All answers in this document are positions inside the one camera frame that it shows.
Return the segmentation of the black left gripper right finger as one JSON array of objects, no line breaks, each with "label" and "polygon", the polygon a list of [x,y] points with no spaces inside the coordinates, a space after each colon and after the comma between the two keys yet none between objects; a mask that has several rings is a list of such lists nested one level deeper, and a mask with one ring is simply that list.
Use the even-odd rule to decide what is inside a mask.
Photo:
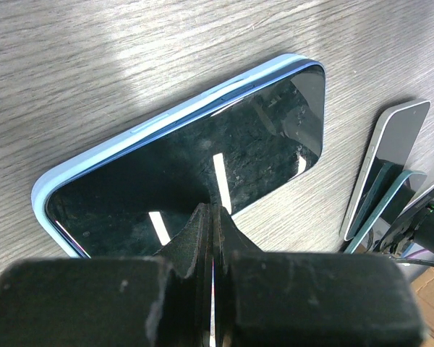
[{"label": "black left gripper right finger", "polygon": [[369,254],[264,252],[213,211],[217,346],[420,346],[408,280]]}]

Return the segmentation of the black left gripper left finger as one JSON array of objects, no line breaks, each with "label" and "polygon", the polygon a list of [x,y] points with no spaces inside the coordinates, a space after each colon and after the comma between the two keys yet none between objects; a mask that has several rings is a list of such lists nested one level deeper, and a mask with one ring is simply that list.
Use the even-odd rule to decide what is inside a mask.
[{"label": "black left gripper left finger", "polygon": [[207,346],[213,211],[148,257],[34,259],[0,275],[0,346]]}]

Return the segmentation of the teal-edged phone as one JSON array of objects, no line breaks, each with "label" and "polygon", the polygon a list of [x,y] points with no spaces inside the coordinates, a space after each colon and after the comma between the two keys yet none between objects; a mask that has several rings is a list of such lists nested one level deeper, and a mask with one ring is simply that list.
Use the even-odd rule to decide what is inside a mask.
[{"label": "teal-edged phone", "polygon": [[380,173],[359,210],[352,239],[344,253],[352,254],[362,247],[371,252],[401,215],[422,186],[427,174],[422,171],[403,170],[399,175]]}]

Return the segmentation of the white-edged phone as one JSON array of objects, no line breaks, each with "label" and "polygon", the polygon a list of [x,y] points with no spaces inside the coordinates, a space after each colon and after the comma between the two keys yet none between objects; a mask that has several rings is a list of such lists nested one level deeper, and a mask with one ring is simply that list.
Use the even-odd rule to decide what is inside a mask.
[{"label": "white-edged phone", "polygon": [[429,100],[414,99],[387,108],[378,117],[341,225],[344,240],[356,235],[379,203],[373,187],[385,194],[403,170],[430,107]]}]

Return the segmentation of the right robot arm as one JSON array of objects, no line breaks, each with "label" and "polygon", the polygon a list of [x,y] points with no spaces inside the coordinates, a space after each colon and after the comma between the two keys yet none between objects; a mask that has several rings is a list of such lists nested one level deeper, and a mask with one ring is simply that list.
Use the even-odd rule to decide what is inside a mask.
[{"label": "right robot arm", "polygon": [[404,259],[434,254],[434,184],[404,209],[373,250]]}]

